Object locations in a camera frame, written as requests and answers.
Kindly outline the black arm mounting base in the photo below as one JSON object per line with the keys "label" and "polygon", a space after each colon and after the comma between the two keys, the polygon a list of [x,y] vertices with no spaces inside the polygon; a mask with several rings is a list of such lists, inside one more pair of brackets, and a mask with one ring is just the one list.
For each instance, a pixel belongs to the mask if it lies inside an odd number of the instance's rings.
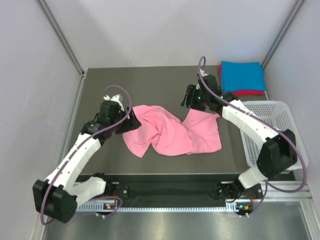
{"label": "black arm mounting base", "polygon": [[257,202],[263,196],[257,184],[239,189],[237,174],[106,174],[105,195],[116,195],[123,207],[221,207],[223,202]]}

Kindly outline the pink t shirt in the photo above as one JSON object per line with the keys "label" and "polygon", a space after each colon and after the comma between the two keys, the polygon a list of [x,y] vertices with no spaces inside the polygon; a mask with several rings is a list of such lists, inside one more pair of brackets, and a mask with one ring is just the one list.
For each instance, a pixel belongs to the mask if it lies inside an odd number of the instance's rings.
{"label": "pink t shirt", "polygon": [[139,158],[149,146],[164,156],[214,153],[222,149],[218,114],[190,109],[184,121],[180,121],[157,105],[138,105],[133,111],[141,127],[122,137],[127,148]]}

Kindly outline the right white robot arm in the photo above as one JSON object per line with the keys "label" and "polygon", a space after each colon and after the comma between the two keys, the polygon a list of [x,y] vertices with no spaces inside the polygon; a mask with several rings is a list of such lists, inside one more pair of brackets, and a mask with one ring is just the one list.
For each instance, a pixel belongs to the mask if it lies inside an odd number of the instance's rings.
{"label": "right white robot arm", "polygon": [[258,146],[256,163],[234,181],[233,192],[245,198],[256,184],[274,178],[295,165],[295,134],[281,131],[256,116],[231,92],[222,92],[216,77],[202,69],[197,73],[198,84],[188,85],[181,106],[193,110],[209,109],[231,122]]}

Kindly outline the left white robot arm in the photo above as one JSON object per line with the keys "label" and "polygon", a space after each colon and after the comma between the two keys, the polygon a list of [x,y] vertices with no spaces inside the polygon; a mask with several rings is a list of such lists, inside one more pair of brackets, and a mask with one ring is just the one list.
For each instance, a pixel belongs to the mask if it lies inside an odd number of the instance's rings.
{"label": "left white robot arm", "polygon": [[44,217],[68,223],[82,204],[98,196],[106,199],[113,194],[112,180],[103,173],[95,173],[80,184],[76,184],[76,180],[91,157],[113,134],[124,134],[141,125],[132,106],[123,106],[120,94],[104,96],[99,112],[83,125],[75,144],[59,166],[32,186],[35,209],[40,213],[43,225],[47,225]]}

